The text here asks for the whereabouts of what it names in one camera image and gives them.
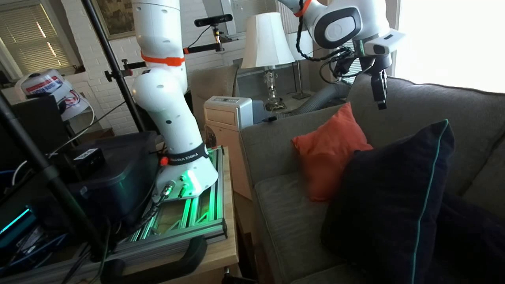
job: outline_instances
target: gray couch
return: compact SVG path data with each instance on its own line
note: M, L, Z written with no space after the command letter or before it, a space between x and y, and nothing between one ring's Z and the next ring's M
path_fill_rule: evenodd
M352 86L356 121L374 147L448 118L456 151L446 191L505 218L505 94L388 79L388 109L378 111L370 77ZM327 203L310 202L291 138L311 132L339 107L242 130L257 220L276 283L363 283L363 276L321 245Z

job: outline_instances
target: vacuum hose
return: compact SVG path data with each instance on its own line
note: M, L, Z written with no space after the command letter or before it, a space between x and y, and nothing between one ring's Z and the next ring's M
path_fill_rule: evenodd
M311 96L299 108L288 113L279 113L276 117L280 119L319 110L332 99L345 99L349 94L349 90L350 86L344 83L328 85Z

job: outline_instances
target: table lamp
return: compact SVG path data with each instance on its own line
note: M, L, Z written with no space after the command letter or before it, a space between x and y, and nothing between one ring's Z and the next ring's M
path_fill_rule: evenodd
M300 84L300 91L296 90L296 82L294 91L295 94L292 96L293 99L301 100L306 97L310 97L309 94L304 93L303 85L301 83L301 71L300 71L300 60L304 60L305 57L301 56L301 54L296 49L296 32L292 32L286 35L287 44L289 49L291 50L291 54L293 54L294 59L296 60L296 65L298 66L298 81ZM312 38L309 34L309 31L305 30L301 32L300 36L300 50L304 54L308 56L312 56L312 52L314 52L314 47L312 46Z
M249 17L242 68L265 67L264 81L269 95L265 108L268 111L286 108L276 94L274 69L275 65L292 62L294 58L284 35L281 14L264 13Z

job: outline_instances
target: picture frame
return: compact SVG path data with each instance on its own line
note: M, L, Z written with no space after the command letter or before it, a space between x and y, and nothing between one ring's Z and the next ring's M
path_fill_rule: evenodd
M135 35L131 0L92 0L108 40Z

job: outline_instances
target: pillow piping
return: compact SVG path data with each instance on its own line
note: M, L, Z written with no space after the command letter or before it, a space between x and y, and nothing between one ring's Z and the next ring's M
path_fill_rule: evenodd
M419 238L421 235L421 219L423 218L424 212L426 211L426 205L428 203L428 198L430 196L430 189L431 189L431 183L433 182L433 175L435 173L435 165L438 160L438 154L440 152L440 143L442 141L442 136L445 133L445 130L447 129L447 126L449 125L449 120L445 119L445 126L440 133L440 136L438 137L438 147L437 147L437 152L435 154L435 159L433 160L433 165L431 168L431 175L430 175L430 182L428 183L428 189L426 190L426 197L424 198L424 205L423 205L423 210L421 211L421 215L419 216L419 219L417 221L417 235L416 235L416 245L414 247L414 254L413 254L413 261L412 261L412 279L411 279L411 284L414 284L414 279L416 276L416 257L417 257L417 248L419 246Z

